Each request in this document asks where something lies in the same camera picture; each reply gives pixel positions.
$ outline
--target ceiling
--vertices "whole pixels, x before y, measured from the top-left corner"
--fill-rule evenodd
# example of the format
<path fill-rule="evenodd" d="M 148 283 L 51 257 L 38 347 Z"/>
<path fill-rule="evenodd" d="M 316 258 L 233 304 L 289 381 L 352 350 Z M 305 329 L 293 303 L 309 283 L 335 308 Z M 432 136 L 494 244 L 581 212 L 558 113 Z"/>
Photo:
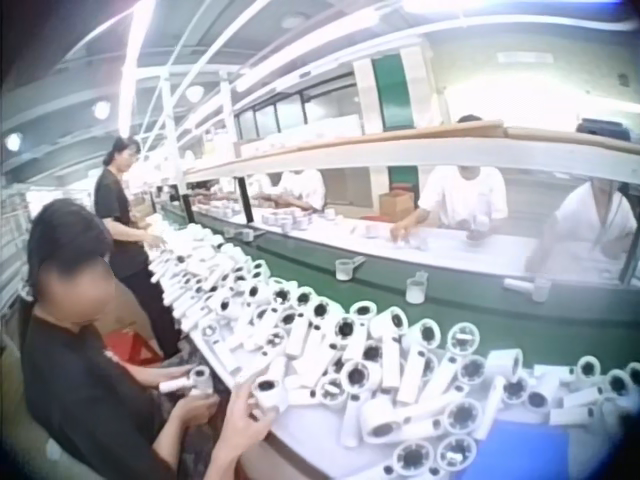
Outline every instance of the ceiling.
<path fill-rule="evenodd" d="M 216 91 L 220 71 L 237 75 L 241 67 L 252 66 L 307 33 L 381 0 L 272 0 L 248 21 L 209 60 L 193 84 L 202 85 L 205 96 L 198 104 L 181 98 L 175 107 L 176 123 L 205 102 Z M 183 48 L 170 70 L 172 90 L 182 82 L 221 33 L 254 0 L 157 0 L 149 31 L 138 60 L 141 78 L 137 82 L 133 113 L 134 133 L 140 133 L 149 105 L 158 87 L 153 67 L 166 65 L 189 24 Z M 124 62 L 131 15 L 124 15 L 97 36 L 92 32 L 109 19 L 131 8 L 132 0 L 104 2 L 84 0 L 73 10 L 63 9 L 52 16 L 18 59 L 3 85 L 3 137 L 22 134 L 18 152 L 2 145 L 2 171 L 9 182 L 38 182 L 63 186 L 83 178 L 100 165 L 102 156 L 117 133 L 117 104 L 121 69 Z M 515 6 L 491 7 L 491 13 L 515 13 Z M 547 13 L 576 16 L 565 5 L 523 5 L 519 13 Z M 301 23 L 283 28 L 283 20 L 295 14 Z M 585 8 L 583 18 L 621 20 L 628 17 L 624 8 Z M 397 30 L 451 18 L 451 14 L 409 15 L 402 10 L 383 17 L 377 26 L 326 44 L 290 62 L 243 95 L 234 93 L 234 102 L 324 55 Z M 111 103 L 111 113 L 98 120 L 92 112 L 97 101 Z M 162 114 L 159 98 L 149 114 L 145 132 L 153 129 Z M 158 135 L 153 146 L 162 141 Z"/>

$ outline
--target woman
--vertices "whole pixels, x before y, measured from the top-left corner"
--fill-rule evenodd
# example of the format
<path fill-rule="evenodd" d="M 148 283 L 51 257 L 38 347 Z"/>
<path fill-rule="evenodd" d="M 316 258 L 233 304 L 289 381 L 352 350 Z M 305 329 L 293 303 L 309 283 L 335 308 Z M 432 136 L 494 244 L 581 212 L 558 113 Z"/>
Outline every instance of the woman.
<path fill-rule="evenodd" d="M 93 325 L 114 298 L 103 225 L 73 201 L 55 200 L 34 219 L 27 249 L 32 301 L 22 309 L 20 341 L 33 418 L 108 480 L 185 478 L 183 436 L 209 420 L 218 398 L 187 396 L 165 420 L 149 389 L 191 367 L 142 368 L 105 353 Z M 269 431 L 272 415 L 248 417 L 249 392 L 246 384 L 232 393 L 209 467 L 197 478 L 233 478 L 240 454 Z"/>
<path fill-rule="evenodd" d="M 162 303 L 162 289 L 151 283 L 149 257 L 142 246 L 158 246 L 163 240 L 137 228 L 129 200 L 122 187 L 122 175 L 131 169 L 140 153 L 133 138 L 116 138 L 104 159 L 105 169 L 96 181 L 94 210 L 113 238 L 110 266 L 113 274 L 136 297 L 149 317 L 151 329 L 165 358 L 178 353 L 180 333 L 171 311 Z"/>

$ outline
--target window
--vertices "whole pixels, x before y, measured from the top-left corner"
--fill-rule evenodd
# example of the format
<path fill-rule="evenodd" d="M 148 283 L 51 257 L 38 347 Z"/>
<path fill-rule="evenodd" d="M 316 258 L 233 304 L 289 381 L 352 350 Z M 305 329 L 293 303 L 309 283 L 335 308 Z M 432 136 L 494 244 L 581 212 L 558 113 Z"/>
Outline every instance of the window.
<path fill-rule="evenodd" d="M 289 128 L 304 125 L 304 113 L 302 113 L 302 103 L 299 95 L 285 98 L 276 104 L 278 112 L 278 122 L 280 131 L 284 132 Z"/>
<path fill-rule="evenodd" d="M 242 112 L 238 116 L 238 123 L 240 124 L 240 130 L 242 131 L 243 140 L 254 140 L 258 138 L 258 132 L 256 132 L 256 124 L 253 118 L 252 110 Z"/>
<path fill-rule="evenodd" d="M 305 108 L 309 123 L 326 118 L 360 114 L 358 89 L 353 86 L 311 98 L 306 101 Z"/>
<path fill-rule="evenodd" d="M 258 134 L 260 138 L 278 133 L 278 123 L 276 122 L 276 110 L 273 105 L 256 111 L 256 122 L 258 123 Z"/>

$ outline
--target wall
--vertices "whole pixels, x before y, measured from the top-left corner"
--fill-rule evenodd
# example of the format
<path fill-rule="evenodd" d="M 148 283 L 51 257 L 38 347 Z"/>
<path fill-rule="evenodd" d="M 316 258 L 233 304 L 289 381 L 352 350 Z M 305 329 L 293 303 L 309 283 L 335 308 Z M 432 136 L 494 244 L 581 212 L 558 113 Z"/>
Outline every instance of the wall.
<path fill-rule="evenodd" d="M 509 123 L 571 130 L 579 115 L 622 121 L 640 131 L 640 115 L 574 98 L 588 94 L 640 103 L 638 48 L 628 34 L 568 27 L 544 33 L 470 29 L 430 41 L 436 85 L 445 91 L 454 121 L 469 111 L 502 113 Z M 550 53 L 553 63 L 499 63 L 498 52 Z M 629 87 L 620 84 L 619 74 L 628 77 Z"/>

